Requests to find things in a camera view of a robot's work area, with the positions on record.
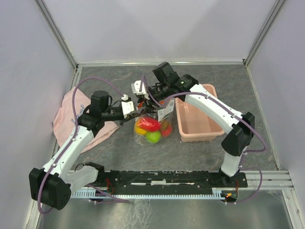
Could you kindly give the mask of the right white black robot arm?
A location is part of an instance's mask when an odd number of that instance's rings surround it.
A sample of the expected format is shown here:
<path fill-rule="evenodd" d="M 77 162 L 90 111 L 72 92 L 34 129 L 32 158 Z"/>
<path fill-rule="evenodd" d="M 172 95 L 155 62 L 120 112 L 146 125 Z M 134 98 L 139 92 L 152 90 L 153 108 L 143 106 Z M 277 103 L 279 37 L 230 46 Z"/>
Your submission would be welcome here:
<path fill-rule="evenodd" d="M 164 111 L 175 98 L 196 107 L 214 120 L 226 133 L 221 145 L 225 151 L 220 167 L 219 182 L 229 187 L 236 181 L 242 154 L 246 152 L 255 133 L 255 117 L 250 112 L 243 114 L 221 102 L 209 93 L 202 84 L 189 74 L 179 76 L 168 62 L 153 69 L 158 79 L 148 86 L 146 77 L 131 84 L 138 102 L 145 111 Z"/>

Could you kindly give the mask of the small red fruit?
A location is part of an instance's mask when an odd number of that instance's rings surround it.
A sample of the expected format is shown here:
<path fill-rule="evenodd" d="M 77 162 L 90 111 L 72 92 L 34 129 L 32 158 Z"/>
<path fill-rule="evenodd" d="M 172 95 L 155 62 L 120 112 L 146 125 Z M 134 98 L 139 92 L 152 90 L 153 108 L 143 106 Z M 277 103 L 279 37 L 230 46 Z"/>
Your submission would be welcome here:
<path fill-rule="evenodd" d="M 160 123 L 151 117 L 140 117 L 135 122 L 136 126 L 142 128 L 148 132 L 154 132 L 160 130 Z"/>

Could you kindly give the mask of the red apple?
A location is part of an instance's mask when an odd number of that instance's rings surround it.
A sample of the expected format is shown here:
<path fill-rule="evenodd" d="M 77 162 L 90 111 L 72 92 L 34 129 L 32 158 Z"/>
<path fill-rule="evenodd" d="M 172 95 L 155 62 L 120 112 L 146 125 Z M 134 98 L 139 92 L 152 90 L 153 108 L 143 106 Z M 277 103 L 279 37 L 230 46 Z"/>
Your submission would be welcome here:
<path fill-rule="evenodd" d="M 172 132 L 172 126 L 168 125 L 168 127 L 161 131 L 162 137 L 168 137 Z"/>

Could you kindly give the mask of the green apple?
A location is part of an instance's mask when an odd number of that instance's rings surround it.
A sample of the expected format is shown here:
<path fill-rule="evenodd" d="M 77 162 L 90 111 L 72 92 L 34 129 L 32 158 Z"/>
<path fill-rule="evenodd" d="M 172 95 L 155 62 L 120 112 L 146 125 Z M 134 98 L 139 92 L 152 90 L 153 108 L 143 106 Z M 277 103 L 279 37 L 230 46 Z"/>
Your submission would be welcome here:
<path fill-rule="evenodd" d="M 160 131 L 147 132 L 145 135 L 146 140 L 149 143 L 156 144 L 161 139 L 162 135 Z"/>

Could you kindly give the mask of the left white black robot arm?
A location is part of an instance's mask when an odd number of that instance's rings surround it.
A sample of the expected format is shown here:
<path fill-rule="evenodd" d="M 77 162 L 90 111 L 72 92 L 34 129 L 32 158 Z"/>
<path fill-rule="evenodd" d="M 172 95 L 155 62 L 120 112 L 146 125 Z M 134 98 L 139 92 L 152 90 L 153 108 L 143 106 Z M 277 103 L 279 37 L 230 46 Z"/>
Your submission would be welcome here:
<path fill-rule="evenodd" d="M 134 103 L 123 95 L 118 106 L 112 106 L 112 97 L 106 91 L 95 91 L 91 103 L 75 122 L 76 126 L 59 151 L 41 169 L 29 173 L 30 194 L 39 204 L 63 209 L 71 195 L 86 186 L 106 183 L 104 166 L 86 163 L 80 170 L 70 173 L 74 162 L 108 121 L 126 121 L 136 112 Z"/>

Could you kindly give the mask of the clear zip top bag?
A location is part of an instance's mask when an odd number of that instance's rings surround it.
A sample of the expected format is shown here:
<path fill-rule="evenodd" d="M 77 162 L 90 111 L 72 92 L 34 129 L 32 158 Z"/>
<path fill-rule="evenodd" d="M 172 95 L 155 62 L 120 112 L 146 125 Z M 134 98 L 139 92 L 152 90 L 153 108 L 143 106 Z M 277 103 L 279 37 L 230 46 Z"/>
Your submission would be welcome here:
<path fill-rule="evenodd" d="M 137 144 L 155 145 L 167 138 L 172 128 L 172 117 L 175 101 L 172 98 L 166 107 L 148 107 L 140 102 L 138 108 L 140 116 L 135 118 L 134 140 Z"/>

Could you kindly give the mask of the pink plastic bin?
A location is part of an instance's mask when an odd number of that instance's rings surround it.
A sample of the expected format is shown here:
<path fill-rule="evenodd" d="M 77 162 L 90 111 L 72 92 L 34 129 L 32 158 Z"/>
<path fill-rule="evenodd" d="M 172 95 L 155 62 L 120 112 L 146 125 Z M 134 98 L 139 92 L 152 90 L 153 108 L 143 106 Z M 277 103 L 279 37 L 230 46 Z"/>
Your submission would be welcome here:
<path fill-rule="evenodd" d="M 224 134 L 213 119 L 195 106 L 176 98 L 175 107 L 182 142 L 212 141 Z"/>

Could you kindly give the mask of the yellow lemon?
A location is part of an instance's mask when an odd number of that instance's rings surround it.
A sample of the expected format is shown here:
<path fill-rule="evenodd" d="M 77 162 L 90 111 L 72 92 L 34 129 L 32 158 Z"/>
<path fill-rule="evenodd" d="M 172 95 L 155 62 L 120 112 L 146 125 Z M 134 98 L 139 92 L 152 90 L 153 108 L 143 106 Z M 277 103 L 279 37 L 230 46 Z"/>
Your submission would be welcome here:
<path fill-rule="evenodd" d="M 134 131 L 137 135 L 146 135 L 147 131 L 142 129 L 142 128 L 139 128 L 138 126 L 134 126 Z"/>

